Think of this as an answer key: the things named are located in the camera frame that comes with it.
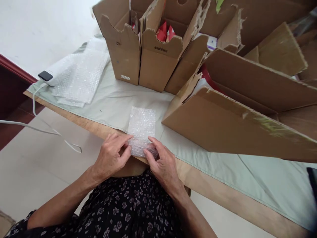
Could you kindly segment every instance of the table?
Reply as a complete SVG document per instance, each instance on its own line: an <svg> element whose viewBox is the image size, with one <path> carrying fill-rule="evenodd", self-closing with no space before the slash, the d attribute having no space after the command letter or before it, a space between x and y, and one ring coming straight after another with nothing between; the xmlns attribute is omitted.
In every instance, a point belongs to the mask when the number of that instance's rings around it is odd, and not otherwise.
<svg viewBox="0 0 317 238"><path fill-rule="evenodd" d="M24 94L30 98L33 96L29 91L25 91ZM38 97L36 97L36 101L102 139L105 139L110 133L125 134L120 130L77 116ZM193 166L179 159L176 159L176 165L178 176L185 186L253 223L273 236L278 238L295 238L306 237L308 234L308 231L303 227L245 194L208 176ZM136 175L142 173L146 168L148 168L146 159L139 157L135 159L131 157L123 170L119 171L116 175L118 177L126 173Z"/></svg>

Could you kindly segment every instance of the white cable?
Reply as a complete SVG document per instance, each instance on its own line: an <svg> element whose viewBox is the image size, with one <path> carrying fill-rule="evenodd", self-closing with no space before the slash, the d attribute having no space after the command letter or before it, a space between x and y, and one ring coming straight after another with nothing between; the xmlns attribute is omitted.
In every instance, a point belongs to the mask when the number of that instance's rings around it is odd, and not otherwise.
<svg viewBox="0 0 317 238"><path fill-rule="evenodd" d="M33 93L33 97L32 97L32 102L33 102L33 114L34 116L37 116L36 112L35 112L35 95L37 94L37 92L43 88L47 86L46 83L42 83L40 85L40 87ZM66 144L71 147L74 151L78 152L78 153L82 153L82 148L79 146L79 145L76 145L76 144L71 144L71 143L68 143L65 138L57 131L55 130L53 127L51 127L48 123L46 123L44 120L42 120L40 117L37 117L38 119L40 119L42 122L44 122L46 125L48 125L53 131L55 132L49 132L49 131L43 131L43 130L40 130L40 129L37 129L35 127L32 127L32 126L29 126L28 124L25 124L25 123L22 123L22 122L14 122L14 121L4 121L4 120L0 120L0 123L3 123L3 124L12 124L12 125L21 125L21 126L24 126L24 127L28 127L28 128L31 128L33 130L36 130L36 131L40 131L40 132L44 132L44 133L47 133L47 134L52 134L52 135L58 135L60 137L63 138L63 140L66 142ZM73 146L76 146L80 149L80 151L76 150Z"/></svg>

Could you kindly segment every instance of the red packaging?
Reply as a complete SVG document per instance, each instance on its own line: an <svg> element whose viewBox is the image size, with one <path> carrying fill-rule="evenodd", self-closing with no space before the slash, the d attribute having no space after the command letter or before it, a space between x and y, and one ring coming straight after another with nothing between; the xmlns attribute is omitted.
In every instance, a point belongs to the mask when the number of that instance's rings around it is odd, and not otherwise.
<svg viewBox="0 0 317 238"><path fill-rule="evenodd" d="M159 29L156 32L156 37L158 40L165 42L166 37L167 37L167 32L166 32L167 26L166 26L166 21L159 27Z"/></svg>
<svg viewBox="0 0 317 238"><path fill-rule="evenodd" d="M166 42L169 42L173 36L176 35L175 32L174 32L174 29L172 26L169 26L168 28L168 32L167 32L167 38L166 38Z"/></svg>
<svg viewBox="0 0 317 238"><path fill-rule="evenodd" d="M209 84L210 87L212 87L214 90L217 90L218 92L222 93L225 95L224 92L222 92L219 87L215 84L215 82L211 79L209 72L207 70L207 67L205 64L203 64L200 69L199 69L199 73L202 72L202 78L204 78L206 80L206 82Z"/></svg>

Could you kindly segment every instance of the black floral dress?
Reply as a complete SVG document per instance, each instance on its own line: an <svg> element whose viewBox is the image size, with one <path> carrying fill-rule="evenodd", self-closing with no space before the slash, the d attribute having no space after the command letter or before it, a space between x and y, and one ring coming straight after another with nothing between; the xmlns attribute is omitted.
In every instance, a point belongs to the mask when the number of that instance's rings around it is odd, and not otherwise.
<svg viewBox="0 0 317 238"><path fill-rule="evenodd" d="M172 199L155 177L109 178L90 194L79 216L65 224L27 230L28 218L15 224L7 237L183 237Z"/></svg>

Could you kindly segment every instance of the bubble wrap bag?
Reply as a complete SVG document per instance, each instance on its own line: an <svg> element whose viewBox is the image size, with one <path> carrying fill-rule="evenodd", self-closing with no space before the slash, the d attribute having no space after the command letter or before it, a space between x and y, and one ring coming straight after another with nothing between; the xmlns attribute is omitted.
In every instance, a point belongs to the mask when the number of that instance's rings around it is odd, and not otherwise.
<svg viewBox="0 0 317 238"><path fill-rule="evenodd" d="M110 61L105 39L92 38L84 52L72 54L64 60L68 67L58 77L53 95L63 97L60 103L82 107L91 103L104 67Z"/></svg>
<svg viewBox="0 0 317 238"><path fill-rule="evenodd" d="M134 137L130 139L131 155L145 157L143 149L149 150L154 158L158 156L158 152L153 147L150 147L151 142L148 136L155 137L155 111L152 109L132 107L128 134Z"/></svg>

